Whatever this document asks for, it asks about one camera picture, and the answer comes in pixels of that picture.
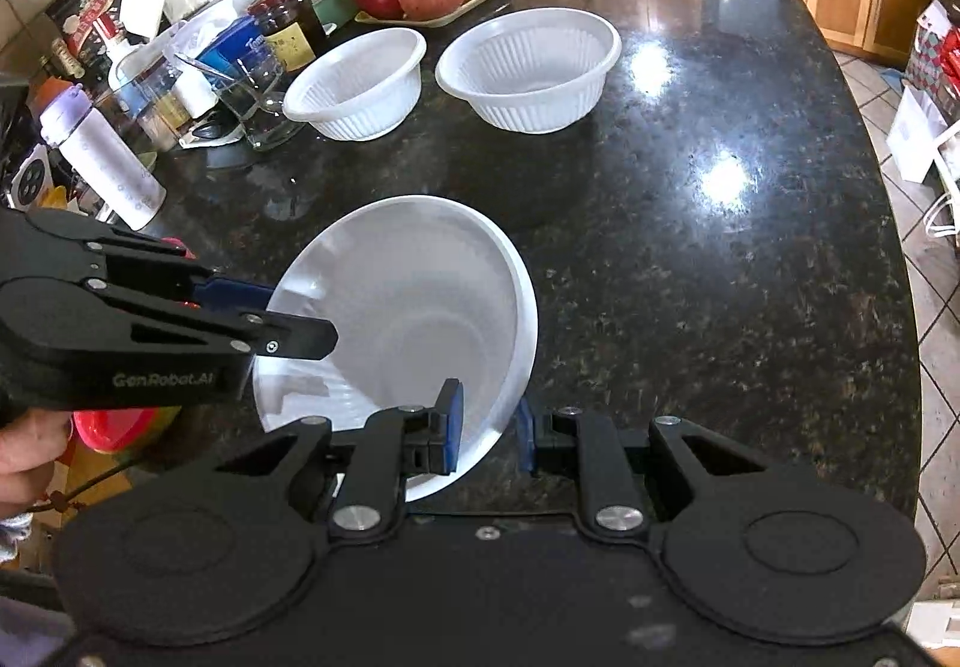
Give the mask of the person left hand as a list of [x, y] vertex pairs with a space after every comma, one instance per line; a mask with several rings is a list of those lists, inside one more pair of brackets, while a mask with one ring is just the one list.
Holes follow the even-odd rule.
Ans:
[[44, 496], [55, 461], [73, 433], [70, 412], [31, 408], [0, 433], [2, 519], [24, 513]]

